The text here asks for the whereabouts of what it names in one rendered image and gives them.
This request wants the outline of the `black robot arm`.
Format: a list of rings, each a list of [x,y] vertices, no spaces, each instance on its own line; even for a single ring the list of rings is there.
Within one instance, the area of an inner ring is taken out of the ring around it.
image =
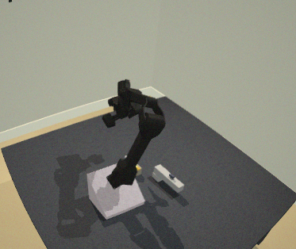
[[[108,181],[115,189],[121,185],[132,185],[136,178],[136,165],[144,154],[149,142],[158,136],[164,129],[166,121],[163,110],[160,108],[157,98],[142,94],[139,90],[130,88],[130,80],[126,79],[117,83],[116,97],[108,99],[108,105],[116,111],[127,111],[131,102],[141,105],[139,115],[139,133],[130,148],[126,159],[119,159],[112,174],[108,175]],[[117,104],[117,107],[116,107]],[[144,108],[152,108],[153,113],[145,113]],[[114,189],[114,190],[115,190]]]

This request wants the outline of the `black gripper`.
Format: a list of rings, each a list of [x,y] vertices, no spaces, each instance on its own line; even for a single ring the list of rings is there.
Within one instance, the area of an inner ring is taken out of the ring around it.
[[[117,107],[117,104],[116,104],[116,107]],[[106,113],[102,115],[102,120],[104,121],[107,128],[112,128],[116,125],[116,122],[115,122],[116,120],[123,119],[125,117],[128,117],[128,118],[134,117],[140,112],[141,108],[142,107],[140,104],[131,102],[130,107],[127,111],[120,111],[117,107],[116,115],[112,116],[110,113]]]

